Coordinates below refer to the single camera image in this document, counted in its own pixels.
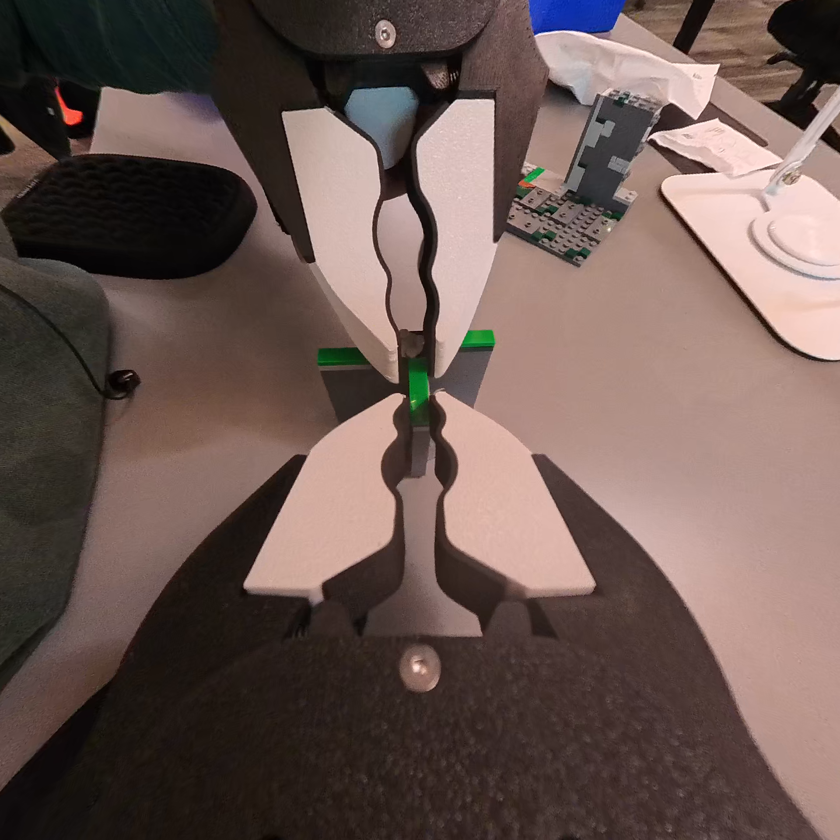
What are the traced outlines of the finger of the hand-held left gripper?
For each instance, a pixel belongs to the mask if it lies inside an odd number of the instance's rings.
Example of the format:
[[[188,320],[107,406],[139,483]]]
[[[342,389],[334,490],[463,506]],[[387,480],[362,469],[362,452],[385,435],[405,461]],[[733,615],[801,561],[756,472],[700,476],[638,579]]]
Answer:
[[[391,275],[376,233],[380,153],[366,134],[329,108],[286,111],[282,122],[308,227],[311,271],[355,346],[396,384]]]
[[[416,188],[432,224],[425,273],[436,298],[435,379],[461,347],[496,255],[495,121],[493,100],[457,98],[414,145]]]

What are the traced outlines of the black mesh cushion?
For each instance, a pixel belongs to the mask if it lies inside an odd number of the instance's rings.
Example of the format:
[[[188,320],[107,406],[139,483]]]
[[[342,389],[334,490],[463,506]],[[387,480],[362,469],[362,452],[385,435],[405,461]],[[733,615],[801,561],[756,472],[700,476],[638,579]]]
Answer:
[[[224,168],[83,154],[38,174],[2,219],[20,257],[95,275],[174,280],[221,266],[257,208],[250,186]]]

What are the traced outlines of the white desk stand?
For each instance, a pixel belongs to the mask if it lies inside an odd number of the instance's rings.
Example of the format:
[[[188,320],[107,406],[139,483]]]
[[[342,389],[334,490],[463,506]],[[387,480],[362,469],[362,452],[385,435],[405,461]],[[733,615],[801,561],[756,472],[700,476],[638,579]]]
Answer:
[[[827,362],[839,361],[839,201],[803,168],[838,111],[835,90],[772,172],[672,175],[660,186],[767,328]]]

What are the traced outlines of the dark grey brick panel assembly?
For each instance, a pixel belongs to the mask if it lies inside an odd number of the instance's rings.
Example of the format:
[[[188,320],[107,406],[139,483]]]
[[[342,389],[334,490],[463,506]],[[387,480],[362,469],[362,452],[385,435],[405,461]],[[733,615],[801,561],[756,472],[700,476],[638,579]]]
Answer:
[[[468,330],[445,373],[434,377],[428,366],[430,395],[444,391],[463,404],[475,406],[495,346],[496,339],[492,330]],[[403,399],[404,407],[398,417],[409,431],[407,446],[411,449],[411,466],[407,475],[418,478],[426,474],[434,446],[429,424],[427,427],[414,428],[410,423],[407,362],[404,358],[398,361],[398,374],[401,378],[398,382],[391,382],[375,369],[357,347],[320,348],[317,354],[318,371],[340,425],[347,422],[356,425],[354,417],[377,403],[385,401],[395,407],[396,398]]]

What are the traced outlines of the grey brick baseplate build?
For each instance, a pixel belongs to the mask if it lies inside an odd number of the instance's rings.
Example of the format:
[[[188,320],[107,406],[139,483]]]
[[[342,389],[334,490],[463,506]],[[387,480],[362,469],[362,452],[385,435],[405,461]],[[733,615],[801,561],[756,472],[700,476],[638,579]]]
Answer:
[[[664,107],[621,89],[598,94],[565,176],[523,163],[506,232],[583,266],[635,202],[625,181]]]

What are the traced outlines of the green brick tile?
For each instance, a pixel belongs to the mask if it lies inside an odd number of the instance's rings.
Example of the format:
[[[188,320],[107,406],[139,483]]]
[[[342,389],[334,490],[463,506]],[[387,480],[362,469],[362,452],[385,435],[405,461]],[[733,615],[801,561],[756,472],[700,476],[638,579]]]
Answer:
[[[422,356],[409,359],[406,364],[407,396],[411,426],[427,427],[429,424],[430,383],[427,360]]]

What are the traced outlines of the person's green hoodie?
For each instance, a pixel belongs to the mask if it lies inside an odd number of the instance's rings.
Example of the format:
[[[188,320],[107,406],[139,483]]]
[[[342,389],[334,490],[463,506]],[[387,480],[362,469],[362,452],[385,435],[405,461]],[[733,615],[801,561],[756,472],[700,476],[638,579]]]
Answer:
[[[103,382],[111,355],[98,282],[54,260],[2,258],[1,687],[70,598],[102,449],[104,400],[68,344]]]

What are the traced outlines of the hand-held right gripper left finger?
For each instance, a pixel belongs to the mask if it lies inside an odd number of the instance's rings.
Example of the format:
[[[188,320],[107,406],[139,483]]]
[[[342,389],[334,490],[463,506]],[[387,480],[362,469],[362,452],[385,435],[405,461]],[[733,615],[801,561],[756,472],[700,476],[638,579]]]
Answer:
[[[250,595],[380,603],[402,580],[396,485],[406,398],[389,395],[319,440],[245,577]]]

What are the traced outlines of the white paper bag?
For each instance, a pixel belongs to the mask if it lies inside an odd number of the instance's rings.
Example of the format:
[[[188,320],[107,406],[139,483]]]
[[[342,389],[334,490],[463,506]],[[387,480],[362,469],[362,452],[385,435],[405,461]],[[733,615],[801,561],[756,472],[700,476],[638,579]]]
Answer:
[[[617,90],[662,105],[673,104],[697,119],[711,100],[719,64],[674,63],[642,49],[570,30],[536,35],[549,79],[591,106],[597,95]]]

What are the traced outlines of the blue plastic bin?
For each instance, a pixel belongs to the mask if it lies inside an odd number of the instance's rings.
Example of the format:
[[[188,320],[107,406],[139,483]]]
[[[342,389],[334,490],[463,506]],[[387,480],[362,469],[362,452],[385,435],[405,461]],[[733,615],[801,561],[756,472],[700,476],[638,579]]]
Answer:
[[[535,35],[557,31],[586,34],[610,32],[625,1],[529,1]]]

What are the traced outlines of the white printed paper sheet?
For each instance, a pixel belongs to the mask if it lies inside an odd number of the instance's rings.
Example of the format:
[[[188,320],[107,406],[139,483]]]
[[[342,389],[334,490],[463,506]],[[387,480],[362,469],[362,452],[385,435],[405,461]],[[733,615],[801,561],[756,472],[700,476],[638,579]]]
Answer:
[[[675,152],[730,177],[775,168],[781,163],[778,155],[719,119],[658,131],[649,139],[661,150]]]

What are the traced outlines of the black office chair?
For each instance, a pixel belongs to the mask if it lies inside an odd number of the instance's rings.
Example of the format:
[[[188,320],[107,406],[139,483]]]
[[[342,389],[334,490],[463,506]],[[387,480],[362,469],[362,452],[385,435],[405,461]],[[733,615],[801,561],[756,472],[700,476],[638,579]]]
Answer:
[[[839,2],[785,2],[771,15],[767,30],[782,49],[766,63],[788,62],[801,69],[799,79],[770,106],[804,128],[816,115],[819,92],[839,84]]]
[[[690,53],[715,3],[714,0],[694,0],[690,2],[686,15],[673,40],[675,49],[685,55]]]

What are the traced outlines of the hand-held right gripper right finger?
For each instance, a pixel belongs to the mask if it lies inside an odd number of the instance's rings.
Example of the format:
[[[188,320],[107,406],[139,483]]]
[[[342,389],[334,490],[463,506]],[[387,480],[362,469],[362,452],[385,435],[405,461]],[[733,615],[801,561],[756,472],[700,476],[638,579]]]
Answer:
[[[488,416],[434,394],[435,569],[451,599],[589,595],[595,580],[531,450]]]

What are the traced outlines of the grey desk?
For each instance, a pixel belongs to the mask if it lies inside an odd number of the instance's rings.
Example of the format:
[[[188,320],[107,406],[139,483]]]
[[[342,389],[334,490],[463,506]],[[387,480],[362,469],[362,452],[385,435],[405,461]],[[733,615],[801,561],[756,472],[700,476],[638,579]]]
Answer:
[[[478,408],[549,455],[675,584],[774,771],[838,838],[838,363],[770,336],[659,194],[592,264],[512,237],[478,315]],[[334,417],[314,370],[339,321],[258,194],[229,262],[104,278],[143,377],[108,421],[87,542],[56,628],[2,692],[2,785],[115,672],[200,539]]]

